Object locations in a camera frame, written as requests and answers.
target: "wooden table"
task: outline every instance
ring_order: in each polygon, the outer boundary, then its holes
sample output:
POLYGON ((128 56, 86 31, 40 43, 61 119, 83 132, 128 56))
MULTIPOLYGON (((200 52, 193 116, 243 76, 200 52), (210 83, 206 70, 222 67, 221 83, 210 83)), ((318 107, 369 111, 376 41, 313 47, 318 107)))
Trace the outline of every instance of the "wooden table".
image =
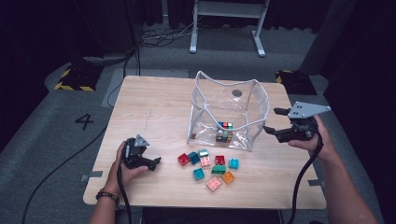
MULTIPOLYGON (((289 108, 284 87, 262 83, 266 89, 270 112, 266 125, 276 129, 290 126, 289 119, 276 115, 275 107, 289 108)), ((291 208, 292 192, 300 170, 308 160, 304 150, 279 144, 273 135, 262 132, 252 152, 222 147, 187 144, 194 79, 172 77, 126 77, 108 123, 93 171, 102 177, 91 177, 84 193, 84 202, 96 204, 95 195, 108 176, 118 146, 129 137, 141 134, 149 143, 144 156, 162 157, 154 172, 146 172, 125 188, 131 205, 222 208, 291 208), (237 158, 239 169, 232 170, 235 181, 211 191, 206 182, 211 167, 204 168, 205 179, 196 181, 192 171, 200 163, 181 166, 177 157, 206 148, 214 164, 216 155, 226 161, 237 158)), ((301 182, 297 208, 323 209, 326 202, 320 186, 310 187, 308 180, 317 179, 311 166, 301 182)))

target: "clear plastic bag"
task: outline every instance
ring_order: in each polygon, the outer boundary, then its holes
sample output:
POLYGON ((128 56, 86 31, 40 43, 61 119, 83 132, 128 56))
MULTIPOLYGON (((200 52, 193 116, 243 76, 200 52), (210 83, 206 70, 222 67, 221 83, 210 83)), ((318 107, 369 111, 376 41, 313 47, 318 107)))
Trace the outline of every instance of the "clear plastic bag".
POLYGON ((251 151, 268 110, 267 92, 256 79, 224 84, 199 71, 187 142, 251 151))

